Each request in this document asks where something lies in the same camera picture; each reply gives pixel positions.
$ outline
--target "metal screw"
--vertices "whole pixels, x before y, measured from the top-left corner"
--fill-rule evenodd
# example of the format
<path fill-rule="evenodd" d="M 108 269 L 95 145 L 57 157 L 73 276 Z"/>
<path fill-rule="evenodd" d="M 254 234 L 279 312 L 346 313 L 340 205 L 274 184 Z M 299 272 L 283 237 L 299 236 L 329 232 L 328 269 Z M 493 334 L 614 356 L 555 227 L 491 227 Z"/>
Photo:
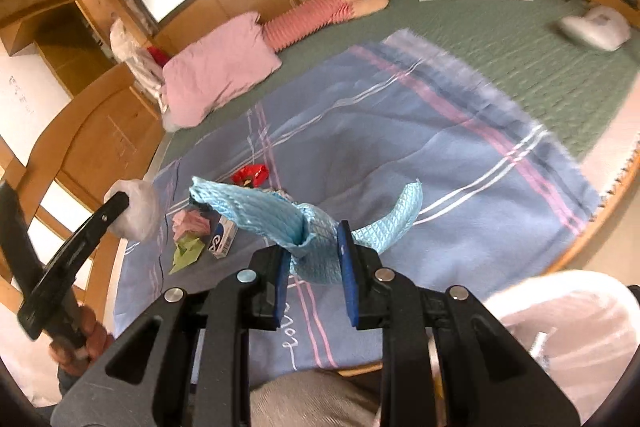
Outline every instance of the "metal screw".
<path fill-rule="evenodd" d="M 449 290 L 449 295 L 456 301 L 466 301 L 469 296 L 469 290 L 464 286 L 452 286 Z"/>
<path fill-rule="evenodd" d="M 396 273 L 390 268 L 379 268 L 374 275 L 380 282 L 389 282 L 396 277 Z"/>
<path fill-rule="evenodd" d="M 238 272 L 238 280 L 240 282 L 253 282 L 258 274 L 253 270 L 240 270 Z"/>
<path fill-rule="evenodd" d="M 177 302 L 184 297 L 184 291 L 180 288 L 169 288 L 164 292 L 164 300 L 167 302 Z"/>

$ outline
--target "blue gripper pad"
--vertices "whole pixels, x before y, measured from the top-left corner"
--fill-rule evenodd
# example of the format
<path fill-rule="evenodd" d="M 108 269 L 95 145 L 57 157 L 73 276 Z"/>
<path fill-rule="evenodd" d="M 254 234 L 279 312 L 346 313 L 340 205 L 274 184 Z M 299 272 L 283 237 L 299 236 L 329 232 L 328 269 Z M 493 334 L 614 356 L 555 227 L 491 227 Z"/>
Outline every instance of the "blue gripper pad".
<path fill-rule="evenodd" d="M 284 308 L 287 301 L 287 285 L 289 285 L 289 267 L 291 266 L 291 254 L 284 251 L 280 266 L 278 267 L 278 280 L 276 282 L 276 297 L 274 304 L 274 318 L 278 324 L 282 324 Z"/>
<path fill-rule="evenodd" d="M 351 321 L 351 326 L 358 327 L 359 304 L 358 283 L 353 271 L 353 241 L 349 241 L 351 230 L 345 228 L 342 223 L 338 225 L 338 259 L 342 271 L 342 287 L 344 288 L 344 301 L 347 306 L 347 315 Z"/>

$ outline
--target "green floor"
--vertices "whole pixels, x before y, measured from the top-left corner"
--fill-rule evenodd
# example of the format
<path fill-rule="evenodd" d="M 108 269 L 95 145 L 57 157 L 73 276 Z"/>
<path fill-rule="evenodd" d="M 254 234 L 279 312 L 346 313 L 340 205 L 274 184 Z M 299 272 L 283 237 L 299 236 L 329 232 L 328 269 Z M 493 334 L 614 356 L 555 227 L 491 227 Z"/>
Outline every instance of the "green floor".
<path fill-rule="evenodd" d="M 322 60 L 400 28 L 465 60 L 542 121 L 576 157 L 586 154 L 622 104 L 640 67 L 640 38 L 612 53 L 573 44 L 556 29 L 582 0 L 392 0 L 382 12 L 322 29 L 280 54 L 282 67 L 250 92 L 175 134 L 163 165 L 216 127 Z"/>

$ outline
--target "light blue cloth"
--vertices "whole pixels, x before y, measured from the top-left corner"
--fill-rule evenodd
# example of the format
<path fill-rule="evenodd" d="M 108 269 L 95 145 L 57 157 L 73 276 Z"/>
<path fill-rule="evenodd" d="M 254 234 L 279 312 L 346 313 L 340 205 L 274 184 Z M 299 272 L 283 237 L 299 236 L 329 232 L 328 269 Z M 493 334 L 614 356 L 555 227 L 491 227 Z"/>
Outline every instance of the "light blue cloth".
<path fill-rule="evenodd" d="M 206 203 L 243 230 L 267 237 L 289 250 L 291 272 L 310 282 L 340 282 L 337 221 L 312 204 L 294 204 L 277 192 L 210 182 L 193 177 L 190 195 Z M 402 190 L 393 210 L 382 219 L 353 232 L 359 245 L 382 254 L 400 239 L 422 207 L 420 182 Z"/>

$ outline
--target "hand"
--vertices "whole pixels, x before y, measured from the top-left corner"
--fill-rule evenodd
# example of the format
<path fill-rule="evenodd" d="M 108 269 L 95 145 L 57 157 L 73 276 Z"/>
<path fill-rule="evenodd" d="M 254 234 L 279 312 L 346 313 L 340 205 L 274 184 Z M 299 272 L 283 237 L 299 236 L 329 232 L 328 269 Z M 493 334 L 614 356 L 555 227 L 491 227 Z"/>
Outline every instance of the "hand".
<path fill-rule="evenodd" d="M 86 336 L 88 363 L 87 360 L 76 359 L 75 354 L 68 347 L 56 341 L 49 344 L 49 356 L 73 377 L 80 377 L 114 342 L 113 335 L 107 333 L 104 326 L 97 321 L 94 311 L 87 306 L 80 308 L 80 330 Z"/>

